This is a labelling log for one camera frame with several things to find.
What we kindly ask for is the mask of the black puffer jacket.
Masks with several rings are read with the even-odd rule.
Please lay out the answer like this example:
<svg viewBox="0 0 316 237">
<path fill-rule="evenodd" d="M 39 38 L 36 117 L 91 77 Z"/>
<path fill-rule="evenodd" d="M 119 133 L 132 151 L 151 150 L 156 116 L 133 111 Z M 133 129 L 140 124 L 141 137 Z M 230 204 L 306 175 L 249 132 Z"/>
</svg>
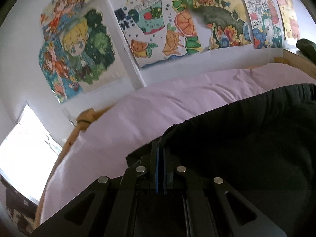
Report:
<svg viewBox="0 0 316 237">
<path fill-rule="evenodd" d="M 171 126 L 158 141 L 152 186 L 139 187 L 125 236 L 162 236 L 157 167 L 221 177 L 287 236 L 315 236 L 315 85 L 296 84 Z"/>
</svg>

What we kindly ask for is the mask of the dark patterned furniture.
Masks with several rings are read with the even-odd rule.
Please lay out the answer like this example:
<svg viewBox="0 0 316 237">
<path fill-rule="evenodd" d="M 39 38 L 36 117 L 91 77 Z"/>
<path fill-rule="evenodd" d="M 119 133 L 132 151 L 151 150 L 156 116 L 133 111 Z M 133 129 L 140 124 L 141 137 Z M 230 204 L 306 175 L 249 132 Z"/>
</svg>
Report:
<svg viewBox="0 0 316 237">
<path fill-rule="evenodd" d="M 14 227 L 23 235 L 31 236 L 38 205 L 18 192 L 3 176 L 1 184 L 5 188 L 5 209 Z"/>
</svg>

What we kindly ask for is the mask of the bright window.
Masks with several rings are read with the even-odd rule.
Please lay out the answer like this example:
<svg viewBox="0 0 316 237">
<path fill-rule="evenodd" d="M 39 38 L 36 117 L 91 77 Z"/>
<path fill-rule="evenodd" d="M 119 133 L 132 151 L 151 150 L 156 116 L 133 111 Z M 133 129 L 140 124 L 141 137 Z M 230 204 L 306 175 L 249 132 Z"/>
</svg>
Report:
<svg viewBox="0 0 316 237">
<path fill-rule="evenodd" d="M 62 147 L 26 104 L 13 130 L 1 143 L 1 176 L 38 204 Z"/>
</svg>

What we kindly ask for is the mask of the anime girl drawing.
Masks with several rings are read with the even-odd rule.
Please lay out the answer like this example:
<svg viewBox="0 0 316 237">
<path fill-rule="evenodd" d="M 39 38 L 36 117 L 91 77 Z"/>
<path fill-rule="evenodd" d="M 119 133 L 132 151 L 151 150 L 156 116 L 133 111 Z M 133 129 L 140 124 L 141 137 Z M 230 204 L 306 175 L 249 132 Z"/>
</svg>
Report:
<svg viewBox="0 0 316 237">
<path fill-rule="evenodd" d="M 38 58 L 60 104 L 127 76 L 103 14 L 95 8 L 47 40 Z"/>
</svg>

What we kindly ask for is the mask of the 2024 astronaut drawing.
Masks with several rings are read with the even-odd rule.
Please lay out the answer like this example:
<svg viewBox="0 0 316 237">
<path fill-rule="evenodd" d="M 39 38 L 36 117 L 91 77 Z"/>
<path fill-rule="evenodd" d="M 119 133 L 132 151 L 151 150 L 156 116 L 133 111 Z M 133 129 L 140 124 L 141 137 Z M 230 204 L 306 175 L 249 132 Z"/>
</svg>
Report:
<svg viewBox="0 0 316 237">
<path fill-rule="evenodd" d="M 244 0 L 251 21 L 254 47 L 283 47 L 282 30 L 273 0 Z"/>
</svg>

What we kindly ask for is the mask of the orange fruit drink drawing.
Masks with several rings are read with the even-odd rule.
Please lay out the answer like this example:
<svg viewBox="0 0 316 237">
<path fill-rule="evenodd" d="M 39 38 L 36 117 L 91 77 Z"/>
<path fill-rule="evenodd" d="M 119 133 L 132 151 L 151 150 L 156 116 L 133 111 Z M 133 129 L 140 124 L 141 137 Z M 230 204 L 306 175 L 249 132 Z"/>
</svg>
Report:
<svg viewBox="0 0 316 237">
<path fill-rule="evenodd" d="M 202 52 L 185 0 L 110 0 L 139 69 Z"/>
</svg>

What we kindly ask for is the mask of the dark green jacket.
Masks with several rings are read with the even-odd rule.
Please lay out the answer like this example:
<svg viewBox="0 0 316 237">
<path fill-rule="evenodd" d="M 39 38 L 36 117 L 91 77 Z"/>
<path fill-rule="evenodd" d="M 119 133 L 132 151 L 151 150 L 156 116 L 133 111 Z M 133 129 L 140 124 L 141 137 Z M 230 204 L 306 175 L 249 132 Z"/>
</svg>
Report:
<svg viewBox="0 0 316 237">
<path fill-rule="evenodd" d="M 316 64 L 316 44 L 308 39 L 299 39 L 296 47 L 305 55 L 312 63 Z"/>
</svg>

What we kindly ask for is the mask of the dinosaur flowers drawing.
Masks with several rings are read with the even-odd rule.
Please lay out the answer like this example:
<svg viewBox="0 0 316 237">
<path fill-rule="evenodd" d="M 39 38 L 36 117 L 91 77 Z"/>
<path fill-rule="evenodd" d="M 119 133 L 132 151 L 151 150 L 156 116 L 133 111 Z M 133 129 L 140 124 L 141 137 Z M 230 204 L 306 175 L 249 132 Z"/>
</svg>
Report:
<svg viewBox="0 0 316 237">
<path fill-rule="evenodd" d="M 245 7 L 241 0 L 186 0 L 211 30 L 209 49 L 251 44 Z"/>
</svg>

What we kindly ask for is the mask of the pink yellow animals drawing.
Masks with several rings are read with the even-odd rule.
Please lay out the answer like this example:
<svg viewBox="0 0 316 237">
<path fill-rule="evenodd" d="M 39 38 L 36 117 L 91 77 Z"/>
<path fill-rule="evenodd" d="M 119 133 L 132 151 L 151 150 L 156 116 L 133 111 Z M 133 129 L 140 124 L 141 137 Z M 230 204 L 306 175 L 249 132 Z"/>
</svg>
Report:
<svg viewBox="0 0 316 237">
<path fill-rule="evenodd" d="M 279 10 L 281 13 L 285 39 L 300 39 L 299 25 L 297 15 L 294 9 L 292 0 L 277 0 Z"/>
</svg>

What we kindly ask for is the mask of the red hair girl drawing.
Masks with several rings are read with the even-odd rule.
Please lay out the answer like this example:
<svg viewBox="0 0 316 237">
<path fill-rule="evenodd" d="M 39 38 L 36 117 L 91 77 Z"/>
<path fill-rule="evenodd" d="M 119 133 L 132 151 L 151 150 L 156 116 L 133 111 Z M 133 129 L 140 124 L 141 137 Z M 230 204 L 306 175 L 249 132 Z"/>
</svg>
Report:
<svg viewBox="0 0 316 237">
<path fill-rule="evenodd" d="M 48 41 L 58 35 L 84 5 L 84 0 L 51 0 L 40 16 L 44 40 Z"/>
</svg>

